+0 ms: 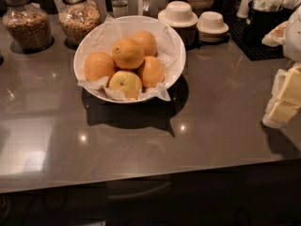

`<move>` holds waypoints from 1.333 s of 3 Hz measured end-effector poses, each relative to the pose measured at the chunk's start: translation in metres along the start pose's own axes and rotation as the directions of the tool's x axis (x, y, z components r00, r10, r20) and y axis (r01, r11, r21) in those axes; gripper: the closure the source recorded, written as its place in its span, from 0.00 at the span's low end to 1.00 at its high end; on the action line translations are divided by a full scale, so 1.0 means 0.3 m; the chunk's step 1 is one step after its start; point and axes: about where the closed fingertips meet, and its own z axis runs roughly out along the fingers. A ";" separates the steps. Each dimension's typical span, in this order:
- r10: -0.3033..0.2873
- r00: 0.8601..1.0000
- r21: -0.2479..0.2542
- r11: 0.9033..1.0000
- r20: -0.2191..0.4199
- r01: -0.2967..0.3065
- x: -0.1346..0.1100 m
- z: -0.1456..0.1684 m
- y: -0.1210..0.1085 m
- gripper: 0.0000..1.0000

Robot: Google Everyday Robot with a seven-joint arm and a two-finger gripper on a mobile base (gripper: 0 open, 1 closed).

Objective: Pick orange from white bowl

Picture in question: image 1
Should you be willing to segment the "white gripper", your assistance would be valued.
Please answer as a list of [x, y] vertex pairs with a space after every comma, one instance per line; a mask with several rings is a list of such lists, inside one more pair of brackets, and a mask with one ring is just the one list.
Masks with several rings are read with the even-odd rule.
[[[301, 6], [268, 34], [261, 43], [270, 47], [283, 44], [284, 56], [301, 61]], [[271, 128], [285, 126], [301, 109], [301, 66], [294, 65], [288, 71], [278, 70], [271, 91], [272, 97], [265, 109], [262, 123]]]

